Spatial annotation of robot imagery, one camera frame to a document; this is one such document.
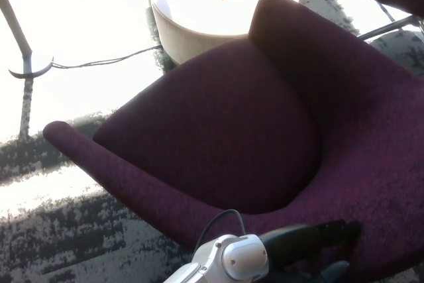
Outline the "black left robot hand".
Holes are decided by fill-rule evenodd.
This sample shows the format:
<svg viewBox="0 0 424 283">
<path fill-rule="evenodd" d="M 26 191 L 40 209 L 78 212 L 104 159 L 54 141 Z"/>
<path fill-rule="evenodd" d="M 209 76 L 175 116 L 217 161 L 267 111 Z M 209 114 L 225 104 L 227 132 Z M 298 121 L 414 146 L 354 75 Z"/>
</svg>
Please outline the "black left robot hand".
<svg viewBox="0 0 424 283">
<path fill-rule="evenodd" d="M 319 256 L 323 249 L 345 243 L 353 243 L 362 232 L 359 221 L 343 219 L 320 225 L 292 225 L 279 228 L 260 236 L 266 248 L 269 271 L 262 282 L 340 282 L 350 268 L 346 260 L 338 260 L 317 274 L 287 267 L 306 259 Z"/>
</svg>

